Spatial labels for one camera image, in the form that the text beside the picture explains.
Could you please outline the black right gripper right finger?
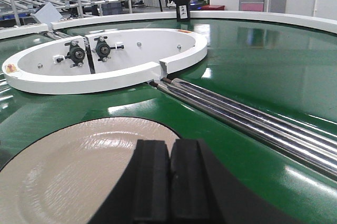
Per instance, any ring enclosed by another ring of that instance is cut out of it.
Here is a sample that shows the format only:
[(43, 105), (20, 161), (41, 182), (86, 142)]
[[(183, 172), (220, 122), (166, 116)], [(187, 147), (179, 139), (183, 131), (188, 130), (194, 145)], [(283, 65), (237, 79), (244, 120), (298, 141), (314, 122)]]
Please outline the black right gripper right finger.
[(172, 223), (300, 223), (243, 185), (202, 140), (171, 152)]

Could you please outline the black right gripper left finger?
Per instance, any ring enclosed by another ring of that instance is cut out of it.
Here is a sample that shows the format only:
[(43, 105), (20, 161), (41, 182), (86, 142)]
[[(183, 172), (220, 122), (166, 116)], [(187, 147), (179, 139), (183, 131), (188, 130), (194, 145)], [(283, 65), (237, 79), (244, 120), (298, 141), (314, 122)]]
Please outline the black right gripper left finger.
[(164, 141), (138, 140), (130, 162), (90, 223), (167, 223), (169, 153)]

